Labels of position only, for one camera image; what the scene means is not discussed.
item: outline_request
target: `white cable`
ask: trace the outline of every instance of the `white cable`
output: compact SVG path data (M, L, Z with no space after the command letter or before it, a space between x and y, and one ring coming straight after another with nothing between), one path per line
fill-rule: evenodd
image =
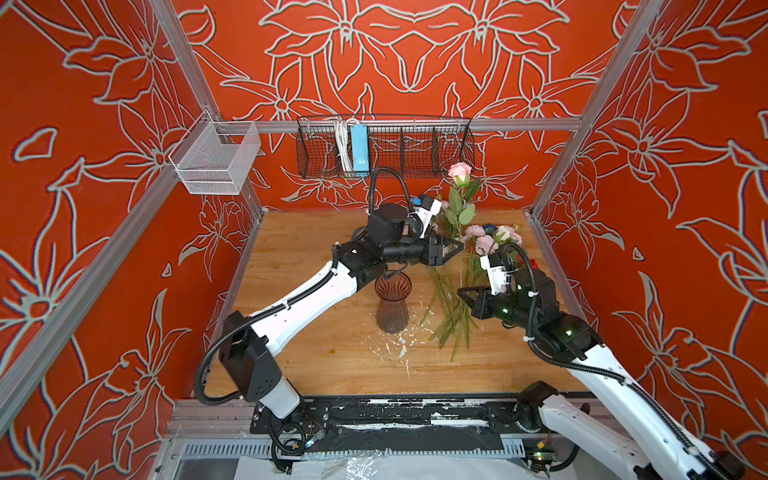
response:
M339 148L339 157L341 158L341 168L345 172L355 170L349 153L347 153L347 146L349 145L349 125L356 123L359 123L356 118L350 118L347 121L339 119L333 122L333 129L336 131L336 146Z

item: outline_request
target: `red wall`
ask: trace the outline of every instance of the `red wall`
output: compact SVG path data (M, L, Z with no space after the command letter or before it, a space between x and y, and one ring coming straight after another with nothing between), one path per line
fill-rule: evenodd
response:
M753 477L768 475L767 26L764 2L668 2L543 219L618 358Z
M200 113L143 0L0 8L0 373ZM143 478L253 219L176 186L0 439L7 478Z
M636 2L246 2L174 0L228 119L400 113L487 118L579 115ZM362 180L304 180L287 134L263 139L251 181L280 210L366 205ZM478 135L486 207L523 207L564 132ZM439 179L414 180L419 194ZM381 197L399 194L393 180Z

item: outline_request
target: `wooden table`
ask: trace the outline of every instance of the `wooden table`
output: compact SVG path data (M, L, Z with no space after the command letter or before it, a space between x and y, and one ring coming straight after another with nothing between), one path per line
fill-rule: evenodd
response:
M529 255L549 274L520 210L481 210L475 221L521 225ZM235 309L247 315L283 297L323 267L336 241L347 241L365 224L366 214L360 210L269 212ZM283 373L302 394L518 392L536 380L563 391L586 390L566 370L537 359L522 341L522 329L504 329L497 319L477 320L470 350L460 348L451 362L452 340L444 349L429 340L443 318L438 302L418 325L434 292L427 269L414 265L405 272L413 283L408 298L411 321L405 331L388 335L379 330L379 298L371 283L315 319L277 356ZM214 363L206 393L217 396L234 389L221 364Z

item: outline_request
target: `black wire basket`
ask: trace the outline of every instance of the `black wire basket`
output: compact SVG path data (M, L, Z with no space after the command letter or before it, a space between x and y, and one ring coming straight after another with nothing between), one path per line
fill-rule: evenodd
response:
M475 138L469 118L367 114L356 120L368 128L369 170L342 168L335 122L352 115L300 117L296 162L303 178L359 178L377 167L390 167L405 178L444 177L451 165L475 167ZM347 153L352 141L347 128Z

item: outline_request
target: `wire basket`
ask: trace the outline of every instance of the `wire basket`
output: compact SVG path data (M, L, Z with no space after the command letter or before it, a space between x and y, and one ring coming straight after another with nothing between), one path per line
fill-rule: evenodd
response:
M191 194L238 195L261 148L255 123L250 124L240 143L217 133L219 123L204 111L169 155Z
M469 130L469 118L377 114L357 119L368 128L370 169L344 170L336 143L335 124L350 118L351 115L298 118L296 162L299 175L304 178L357 178L370 175L377 167L390 167L405 178L436 178L444 177L456 162L475 166L475 138ZM349 158L353 157L348 128L347 153Z

